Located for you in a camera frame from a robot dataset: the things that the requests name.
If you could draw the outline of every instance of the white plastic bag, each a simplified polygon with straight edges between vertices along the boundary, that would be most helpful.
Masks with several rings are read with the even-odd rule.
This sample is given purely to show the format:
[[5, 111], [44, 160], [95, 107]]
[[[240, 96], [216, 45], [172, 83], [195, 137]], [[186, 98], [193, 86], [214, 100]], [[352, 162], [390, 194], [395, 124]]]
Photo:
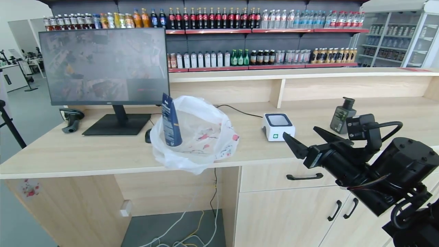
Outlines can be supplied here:
[[202, 98], [180, 96], [173, 100], [183, 143], [166, 145], [163, 117], [151, 130], [155, 159], [169, 169], [198, 175], [215, 160], [231, 157], [239, 142], [230, 119]]

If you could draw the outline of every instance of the drawer handle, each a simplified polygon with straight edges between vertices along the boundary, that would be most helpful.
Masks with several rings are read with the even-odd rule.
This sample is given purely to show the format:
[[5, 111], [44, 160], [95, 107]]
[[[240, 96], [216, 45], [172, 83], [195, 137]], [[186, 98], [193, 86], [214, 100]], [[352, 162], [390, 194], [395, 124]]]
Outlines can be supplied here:
[[345, 214], [345, 215], [343, 215], [343, 218], [345, 218], [345, 219], [349, 219], [349, 217], [351, 217], [352, 213], [354, 212], [355, 208], [357, 207], [357, 205], [358, 205], [358, 199], [357, 199], [357, 198], [354, 198], [353, 201], [354, 201], [354, 208], [352, 209], [352, 211], [351, 211], [349, 214]]
[[321, 173], [317, 173], [315, 177], [310, 177], [310, 178], [296, 178], [296, 177], [293, 177], [293, 175], [291, 175], [291, 174], [287, 175], [288, 180], [309, 180], [309, 179], [320, 179], [322, 177], [323, 177], [323, 174], [321, 174]]
[[335, 211], [334, 216], [329, 216], [328, 221], [333, 221], [335, 219], [335, 216], [338, 214], [338, 211], [340, 211], [340, 208], [342, 207], [342, 202], [340, 200], [337, 200], [337, 211]]

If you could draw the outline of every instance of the black stand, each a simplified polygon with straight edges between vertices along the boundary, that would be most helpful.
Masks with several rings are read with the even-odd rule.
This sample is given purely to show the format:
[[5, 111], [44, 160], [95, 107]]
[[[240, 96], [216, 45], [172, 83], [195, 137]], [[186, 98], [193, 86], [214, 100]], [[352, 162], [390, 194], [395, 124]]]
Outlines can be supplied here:
[[12, 119], [9, 118], [8, 114], [6, 113], [6, 110], [4, 109], [5, 105], [6, 105], [5, 101], [0, 100], [0, 113], [4, 121], [3, 124], [0, 124], [0, 127], [6, 125], [11, 131], [14, 138], [17, 140], [20, 147], [23, 149], [26, 147], [26, 143], [23, 140], [22, 136], [20, 136], [20, 133], [18, 132], [17, 128], [15, 128], [15, 125], [12, 123]]
[[115, 114], [107, 114], [88, 128], [83, 135], [137, 135], [151, 114], [127, 114], [123, 105], [113, 105]]

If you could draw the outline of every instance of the drawer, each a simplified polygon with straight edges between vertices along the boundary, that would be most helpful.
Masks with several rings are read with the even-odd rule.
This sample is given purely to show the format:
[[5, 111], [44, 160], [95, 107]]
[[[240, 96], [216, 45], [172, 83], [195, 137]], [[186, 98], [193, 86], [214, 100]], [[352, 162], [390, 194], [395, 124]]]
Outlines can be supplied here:
[[[313, 178], [317, 173], [323, 177], [318, 179], [289, 180], [287, 175], [295, 178]], [[248, 165], [242, 167], [240, 192], [292, 189], [336, 185], [335, 178], [321, 167], [308, 169], [303, 160], [282, 159], [279, 163], [267, 165]]]

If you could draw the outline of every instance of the checkout counter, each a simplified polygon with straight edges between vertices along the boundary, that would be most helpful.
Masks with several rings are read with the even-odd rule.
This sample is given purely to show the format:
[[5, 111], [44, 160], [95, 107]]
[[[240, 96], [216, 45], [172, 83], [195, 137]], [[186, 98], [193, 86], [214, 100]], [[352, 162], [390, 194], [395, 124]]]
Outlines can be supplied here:
[[[171, 73], [169, 80], [175, 98], [202, 97], [256, 115], [286, 113], [296, 127], [295, 137], [305, 145], [324, 142], [313, 127], [329, 130], [336, 106], [347, 96], [356, 99], [358, 115], [372, 113], [379, 123], [403, 122], [382, 149], [402, 136], [439, 151], [438, 69], [217, 71]], [[390, 242], [381, 229], [390, 212], [377, 218], [360, 202], [345, 220], [342, 215], [352, 211], [353, 195], [338, 188], [323, 168], [307, 169], [284, 142], [268, 142], [258, 118], [221, 108], [240, 135], [237, 151], [195, 176], [167, 170], [155, 161], [152, 146], [144, 141], [150, 122], [135, 137], [84, 137], [83, 130], [113, 110], [101, 105], [69, 107], [85, 111], [80, 131], [64, 134], [63, 123], [0, 166], [0, 179], [59, 246], [119, 247], [131, 217], [183, 212], [200, 187], [190, 210], [210, 210], [214, 167], [227, 247], [381, 247]], [[161, 112], [155, 106], [125, 109]], [[158, 115], [151, 118], [154, 123], [157, 119]], [[323, 177], [285, 177], [316, 173]], [[424, 180], [432, 200], [439, 197], [438, 182], [439, 170]], [[119, 212], [125, 200], [133, 204], [128, 217]], [[337, 200], [343, 207], [334, 214]], [[335, 220], [328, 221], [333, 215]]]

